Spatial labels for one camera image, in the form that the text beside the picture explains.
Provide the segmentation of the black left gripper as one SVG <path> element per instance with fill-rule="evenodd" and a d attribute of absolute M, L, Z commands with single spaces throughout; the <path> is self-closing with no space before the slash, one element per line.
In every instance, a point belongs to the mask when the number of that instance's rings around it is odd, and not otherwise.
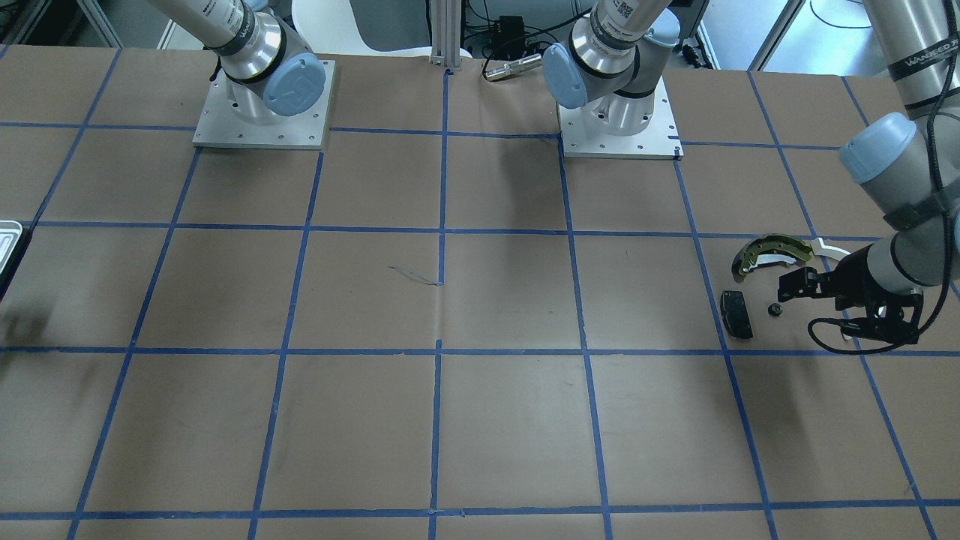
<path fill-rule="evenodd" d="M 844 257 L 829 272 L 802 267 L 778 280 L 778 301 L 833 299 L 837 311 L 864 308 L 854 319 L 819 319 L 811 324 L 836 326 L 841 334 L 879 342 L 917 342 L 923 309 L 923 292 L 914 284 L 895 283 L 891 289 L 879 283 L 869 269 L 868 253 L 858 250 Z"/>

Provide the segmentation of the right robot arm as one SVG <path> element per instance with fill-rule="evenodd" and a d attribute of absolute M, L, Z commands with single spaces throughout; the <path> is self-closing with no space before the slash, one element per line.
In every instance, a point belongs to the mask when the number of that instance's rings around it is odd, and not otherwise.
<path fill-rule="evenodd" d="M 321 99 L 323 62 L 282 19 L 247 1 L 151 1 L 151 6 L 219 58 L 230 82 L 249 89 L 267 110 L 290 117 Z"/>

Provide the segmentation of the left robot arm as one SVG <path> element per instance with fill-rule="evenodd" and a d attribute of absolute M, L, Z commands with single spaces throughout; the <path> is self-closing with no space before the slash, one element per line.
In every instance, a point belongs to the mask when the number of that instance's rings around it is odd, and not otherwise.
<path fill-rule="evenodd" d="M 783 274 L 778 300 L 833 298 L 837 311 L 864 308 L 863 317 L 825 324 L 891 350 L 915 344 L 929 327 L 921 322 L 923 291 L 940 287 L 933 322 L 958 277 L 958 3 L 864 6 L 903 110 L 865 127 L 838 157 L 894 233 L 830 272 Z M 665 1 L 599 1 L 543 54 L 546 85 L 559 106 L 590 110 L 604 132 L 635 134 L 652 114 L 680 34 Z"/>

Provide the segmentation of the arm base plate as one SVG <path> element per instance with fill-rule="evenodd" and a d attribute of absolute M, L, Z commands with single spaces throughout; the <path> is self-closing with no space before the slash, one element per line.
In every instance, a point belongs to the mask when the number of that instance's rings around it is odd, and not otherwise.
<path fill-rule="evenodd" d="M 214 149 L 325 150 L 336 79 L 336 61 L 320 58 L 326 80 L 319 100 L 305 112 L 271 112 L 250 89 L 220 72 L 210 83 L 192 143 Z"/>
<path fill-rule="evenodd" d="M 567 158 L 679 160 L 685 156 L 664 79 L 634 99 L 617 94 L 578 109 L 556 106 Z"/>

